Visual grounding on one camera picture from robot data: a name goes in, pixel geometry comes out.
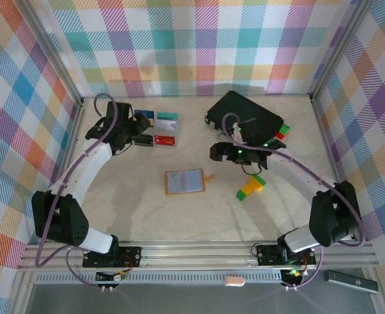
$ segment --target small notebook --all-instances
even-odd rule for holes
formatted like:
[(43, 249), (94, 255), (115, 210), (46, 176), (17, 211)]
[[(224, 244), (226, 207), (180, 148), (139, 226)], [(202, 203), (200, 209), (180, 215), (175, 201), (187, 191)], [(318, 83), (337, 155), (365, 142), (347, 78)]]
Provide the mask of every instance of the small notebook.
[(165, 172), (166, 194), (205, 191), (202, 169)]

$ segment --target colorful plaid wall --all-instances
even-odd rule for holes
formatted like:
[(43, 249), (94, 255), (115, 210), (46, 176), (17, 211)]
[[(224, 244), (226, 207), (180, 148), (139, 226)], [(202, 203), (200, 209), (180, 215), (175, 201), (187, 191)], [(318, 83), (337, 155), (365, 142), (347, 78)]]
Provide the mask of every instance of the colorful plaid wall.
[(319, 100), (339, 175), (356, 188), (385, 278), (385, 1), (375, 0)]
[(317, 72), (316, 72), (314, 79), (312, 80), (310, 88), (308, 90), (309, 94), (314, 91), (314, 89), (318, 83), (318, 80), (320, 79), (320, 77), (322, 77), (323, 72), (324, 72), (324, 68), (327, 65), (327, 63), (329, 62), (329, 60), (331, 59), (339, 41), (342, 39), (342, 36), (344, 34), (344, 29), (348, 25), (359, 1), (360, 0), (351, 0), (349, 7), (347, 8), (341, 22), (339, 23), (339, 26), (336, 30), (336, 33), (334, 34), (332, 40), (329, 43), (329, 46), (326, 50), (326, 53), (323, 55), (320, 66), (317, 68)]
[(33, 235), (30, 198), (54, 180), (75, 109), (12, 0), (0, 0), (0, 313)]
[(139, 97), (305, 94), (350, 0), (32, 2), (83, 95)]

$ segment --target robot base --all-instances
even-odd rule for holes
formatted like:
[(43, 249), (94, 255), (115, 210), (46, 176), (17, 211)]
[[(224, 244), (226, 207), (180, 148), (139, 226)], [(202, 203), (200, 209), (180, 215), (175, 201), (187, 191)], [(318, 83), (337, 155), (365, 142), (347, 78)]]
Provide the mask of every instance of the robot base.
[(316, 257), (311, 249), (307, 249), (291, 256), (285, 260), (281, 252), (278, 250), (278, 245), (257, 245), (256, 255), (258, 256), (259, 266), (275, 266), (275, 265), (293, 265), (304, 266), (316, 265)]
[(83, 268), (137, 268), (141, 261), (141, 247), (120, 246), (112, 236), (112, 245), (107, 254), (88, 252), (84, 254)]

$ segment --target red card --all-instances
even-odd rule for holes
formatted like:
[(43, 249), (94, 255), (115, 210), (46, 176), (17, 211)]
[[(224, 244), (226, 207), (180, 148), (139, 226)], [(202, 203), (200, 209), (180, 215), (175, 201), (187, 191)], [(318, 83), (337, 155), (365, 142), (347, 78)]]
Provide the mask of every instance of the red card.
[(165, 135), (155, 135), (154, 140), (157, 145), (165, 145), (165, 146), (174, 146), (175, 145), (175, 137), (174, 136), (165, 136)]

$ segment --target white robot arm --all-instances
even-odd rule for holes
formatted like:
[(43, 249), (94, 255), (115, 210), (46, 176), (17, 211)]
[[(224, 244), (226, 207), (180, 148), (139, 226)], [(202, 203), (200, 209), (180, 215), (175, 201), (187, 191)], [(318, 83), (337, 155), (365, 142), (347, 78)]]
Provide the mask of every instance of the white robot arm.
[[(106, 117), (99, 119), (87, 132), (82, 152), (67, 171), (49, 191), (37, 191), (33, 195), (31, 202), (35, 232), (39, 237), (44, 232), (54, 199), (59, 195), (46, 238), (100, 254), (118, 254), (118, 238), (92, 228), (81, 209), (83, 198), (103, 165), (150, 126), (149, 119), (141, 112), (128, 117), (130, 109), (133, 113), (130, 104), (116, 103), (116, 108), (117, 118), (113, 127), (115, 108), (109, 102)], [(92, 146), (102, 138), (102, 143)]]
[[(225, 130), (232, 134), (234, 143), (214, 144), (210, 150), (210, 158), (214, 161), (229, 160), (248, 166), (255, 163), (266, 170), (274, 171), (311, 204), (309, 223), (278, 238), (277, 250), (283, 263), (304, 250), (318, 245), (328, 247), (357, 232), (357, 218), (359, 219), (360, 212), (354, 187), (347, 181), (335, 183), (334, 180), (321, 176), (318, 176), (318, 180), (313, 179), (313, 176), (303, 169), (307, 168), (301, 162), (292, 162), (295, 161), (293, 154), (278, 139), (259, 142), (258, 126), (261, 123), (248, 120), (240, 126), (234, 124), (229, 131)], [(358, 217), (353, 215), (351, 209), (334, 191), (348, 201)]]

